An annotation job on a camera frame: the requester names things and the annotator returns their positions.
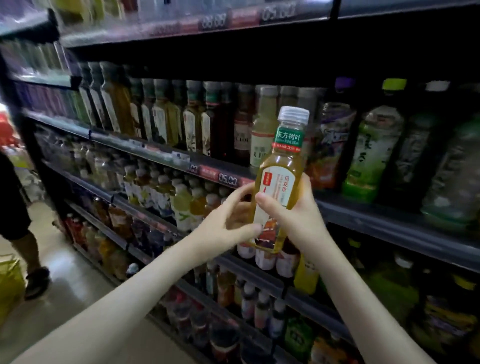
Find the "person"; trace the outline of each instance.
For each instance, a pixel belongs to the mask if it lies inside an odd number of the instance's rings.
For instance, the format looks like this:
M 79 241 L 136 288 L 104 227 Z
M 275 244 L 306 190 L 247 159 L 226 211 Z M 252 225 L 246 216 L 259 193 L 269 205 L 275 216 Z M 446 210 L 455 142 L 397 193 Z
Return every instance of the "person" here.
M 261 226 L 245 224 L 250 203 L 241 200 L 253 189 L 252 183 L 234 191 L 189 236 L 13 363 L 105 363 L 184 274 L 261 233 Z M 305 174 L 298 202 L 291 210 L 263 193 L 258 193 L 255 199 L 315 263 L 367 364 L 434 363 L 382 306 L 337 247 L 325 227 Z
M 9 158 L 0 151 L 0 235 L 10 241 L 27 264 L 25 299 L 40 297 L 48 288 L 50 272 L 42 267 L 35 235 L 28 229 L 32 223 L 20 189 L 22 185 Z

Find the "purple bottle cap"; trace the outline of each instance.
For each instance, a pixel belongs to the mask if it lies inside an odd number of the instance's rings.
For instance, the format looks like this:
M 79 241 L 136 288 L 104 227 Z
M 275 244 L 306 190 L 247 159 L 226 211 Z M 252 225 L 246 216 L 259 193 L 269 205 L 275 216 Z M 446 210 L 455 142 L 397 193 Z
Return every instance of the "purple bottle cap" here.
M 355 86 L 355 78 L 337 77 L 335 80 L 335 89 L 352 88 Z

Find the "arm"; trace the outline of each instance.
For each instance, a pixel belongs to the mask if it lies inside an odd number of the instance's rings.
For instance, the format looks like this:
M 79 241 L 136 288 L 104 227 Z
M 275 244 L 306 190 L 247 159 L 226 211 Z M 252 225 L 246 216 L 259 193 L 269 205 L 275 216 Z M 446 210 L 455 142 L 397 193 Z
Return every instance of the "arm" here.
M 343 321 L 368 364 L 434 363 L 385 309 L 333 241 L 304 174 L 300 198 L 287 210 L 257 194 L 258 205 L 277 219 L 290 240 L 317 267 Z
M 262 227 L 227 230 L 227 220 L 242 216 L 250 203 L 240 203 L 253 184 L 232 193 L 189 236 L 101 300 L 20 355 L 12 364 L 103 364 L 123 346 L 132 329 L 184 274 L 240 242 L 256 237 Z

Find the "right hand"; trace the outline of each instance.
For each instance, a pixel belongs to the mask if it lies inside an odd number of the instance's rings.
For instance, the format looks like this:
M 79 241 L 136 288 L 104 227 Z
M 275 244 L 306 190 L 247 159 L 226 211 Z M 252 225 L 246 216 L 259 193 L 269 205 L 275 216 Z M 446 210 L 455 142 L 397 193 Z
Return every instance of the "right hand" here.
M 313 197 L 310 178 L 304 173 L 299 183 L 299 199 L 296 205 L 287 210 L 274 198 L 258 192 L 255 200 L 263 211 L 277 220 L 288 238 L 302 252 L 328 243 L 329 233 Z

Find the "shoe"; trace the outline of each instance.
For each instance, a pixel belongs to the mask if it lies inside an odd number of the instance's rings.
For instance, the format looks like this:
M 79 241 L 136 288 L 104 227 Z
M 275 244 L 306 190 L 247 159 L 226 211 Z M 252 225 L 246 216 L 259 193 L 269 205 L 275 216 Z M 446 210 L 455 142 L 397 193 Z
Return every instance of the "shoe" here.
M 50 271 L 47 267 L 41 267 L 27 276 L 27 288 L 25 290 L 25 300 L 34 300 L 40 297 L 50 284 Z

